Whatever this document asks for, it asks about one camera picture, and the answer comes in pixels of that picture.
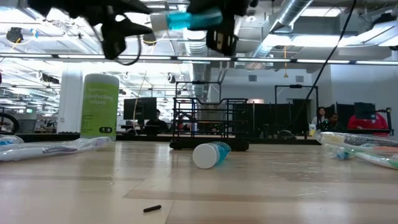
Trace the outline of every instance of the wall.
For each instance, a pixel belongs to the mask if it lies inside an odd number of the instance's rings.
[[[319,70],[312,74],[312,83],[315,82],[317,76],[319,75]],[[326,66],[320,76],[318,83],[318,91],[319,91],[319,106],[330,106],[333,103],[333,88],[331,81],[331,66]]]
[[[287,70],[288,78],[284,78],[285,70],[247,71],[232,69],[226,74],[222,84],[222,98],[251,98],[263,99],[266,103],[275,103],[275,85],[311,85],[312,77],[305,70]],[[257,75],[257,82],[249,82],[248,75]],[[304,76],[303,83],[296,82],[296,75]],[[286,103],[288,99],[304,99],[309,88],[290,89],[279,87],[277,92],[278,103]]]

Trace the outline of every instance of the ceiling light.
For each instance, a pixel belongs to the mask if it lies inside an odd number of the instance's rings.
[[[220,61],[220,62],[229,62],[231,60],[230,57],[177,57],[178,60],[192,60],[192,61]]]
[[[36,104],[36,105],[43,105],[43,102],[37,102],[37,101],[28,101],[28,103]]]
[[[281,59],[281,58],[237,58],[239,62],[283,62],[289,63],[291,59]]]
[[[148,8],[151,9],[165,9],[166,6],[165,5],[149,5],[147,6]],[[177,6],[169,6],[169,10],[177,10]]]
[[[261,45],[264,47],[290,46],[290,45],[292,45],[292,40],[290,39],[290,37],[285,36],[285,35],[269,34],[262,41]]]
[[[104,55],[58,55],[60,58],[105,59]]]
[[[337,17],[340,14],[341,10],[335,7],[308,7],[300,16]]]
[[[25,109],[25,106],[2,106],[7,109]]]
[[[293,38],[292,45],[297,47],[334,47],[339,38],[337,35],[298,35]]]
[[[325,63],[326,60],[298,59],[297,62],[298,63]],[[349,60],[329,60],[328,63],[348,64]]]
[[[49,54],[10,54],[10,53],[1,53],[0,57],[14,57],[14,58],[52,58],[52,55]]]
[[[136,55],[132,55],[132,56],[120,55],[119,56],[119,59],[129,59],[130,60],[130,59],[136,59],[136,58],[137,58]],[[143,55],[141,55],[139,59],[140,60],[171,60],[171,57],[170,56],[151,56],[151,55],[143,56]]]
[[[398,46],[398,35],[381,43],[379,46],[381,47],[391,47],[391,46]]]
[[[357,61],[357,65],[398,65],[398,61]]]

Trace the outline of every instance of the pipe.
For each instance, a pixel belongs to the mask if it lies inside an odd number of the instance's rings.
[[[206,32],[203,31],[183,31],[183,38],[187,40],[199,40],[199,42],[187,42],[185,48],[189,56],[207,56],[208,49],[206,46]],[[210,69],[207,69],[206,64],[193,63],[193,80],[191,81],[208,81],[210,78]],[[202,97],[202,88],[200,86],[192,86],[195,96],[198,98]]]
[[[283,27],[292,26],[312,2],[313,0],[285,0],[278,12],[279,14],[277,19],[271,24],[269,20],[266,20],[266,24],[263,29],[267,29],[268,32],[265,37],[263,37],[264,39],[262,44],[250,55],[250,57],[266,57],[273,48],[273,46],[267,44],[266,36],[270,32],[274,32]]]

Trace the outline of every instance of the ceiling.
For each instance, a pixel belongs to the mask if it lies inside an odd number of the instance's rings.
[[[0,52],[16,54],[103,54],[101,45],[93,32],[93,29],[82,18],[71,19],[58,9],[52,9],[47,18],[29,8],[12,7],[13,0],[7,0],[0,3]],[[144,1],[148,6],[158,11],[164,10],[164,2]],[[168,1],[171,9],[186,7],[186,1]],[[272,7],[271,1],[260,1],[259,6],[249,10],[252,17],[246,16],[241,19],[239,26],[239,42],[237,46],[238,55],[250,56],[251,52],[256,50],[261,44],[264,34],[262,27],[267,16],[272,15],[280,9],[282,0],[276,0]],[[351,1],[333,1],[328,0],[314,1],[309,7],[307,14],[315,17],[302,16],[294,27],[293,35],[302,34],[338,34],[342,22],[345,20],[345,11]],[[351,35],[358,35],[370,28],[369,21],[377,18],[386,10],[396,11],[397,2],[388,1],[359,1],[355,15],[352,17],[348,28]],[[330,12],[332,9],[339,9],[338,15],[333,17],[324,17],[322,13]],[[315,9],[322,10],[318,15],[311,14]],[[127,16],[135,23],[150,26],[150,19],[147,15],[127,13]],[[20,44],[14,44],[6,39],[6,34],[11,27],[22,28],[24,40]],[[98,32],[101,25],[94,27]],[[154,46],[142,45],[142,55],[188,55],[189,44],[204,44],[203,40],[189,40],[182,30],[171,30],[170,32],[156,33],[157,42]],[[271,50],[271,55],[277,58],[326,58],[331,48],[328,47],[302,47],[302,46],[275,46]],[[127,50],[124,55],[135,55],[137,53],[137,39],[135,37],[127,38]],[[218,55],[215,52],[209,52],[211,56]],[[351,47],[340,48],[334,59],[343,60],[382,60],[391,56],[388,47]],[[49,85],[40,81],[41,74],[50,75],[62,82],[62,73],[68,66],[68,60],[29,60],[26,58],[0,58],[0,69],[2,73],[2,85],[26,86],[25,88],[2,88],[1,98],[23,98],[28,96],[37,101],[46,101],[57,108],[59,99],[60,85]],[[170,98],[175,94],[175,85],[169,83],[167,77],[175,76],[176,80],[192,81],[193,65],[184,62],[139,62],[133,66],[126,67],[115,62],[87,61],[80,64],[85,74],[87,73],[107,73],[119,77],[121,88],[127,91],[125,97],[135,97],[138,95],[142,85],[142,91],[139,96],[156,96],[161,98]],[[284,68],[283,63],[275,63],[267,69],[278,70]],[[316,65],[289,65],[290,69],[305,69],[310,72],[316,68]],[[237,68],[230,66],[227,68],[228,74],[237,76]],[[231,82],[239,82],[238,78],[228,79]],[[187,91],[182,91],[182,96],[194,95],[194,89],[191,85],[185,86]],[[11,106],[13,104],[26,104],[24,101],[0,101],[2,105]],[[164,103],[164,108],[172,108],[172,102]]]

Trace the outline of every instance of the person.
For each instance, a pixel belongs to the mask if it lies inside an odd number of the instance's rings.
[[[156,110],[156,119],[149,120],[145,125],[146,126],[158,126],[158,131],[167,131],[169,128],[167,127],[167,123],[159,119],[160,111]]]
[[[325,118],[325,114],[326,114],[325,108],[323,106],[319,107],[317,115],[313,117],[311,124],[318,124],[318,121],[319,123],[327,121],[328,119]]]
[[[376,119],[357,119],[355,114],[348,121],[348,129],[388,129],[387,121],[376,113]]]
[[[346,131],[345,128],[338,122],[338,115],[336,113],[333,113],[329,117],[328,131],[337,132],[337,133],[344,133]]]

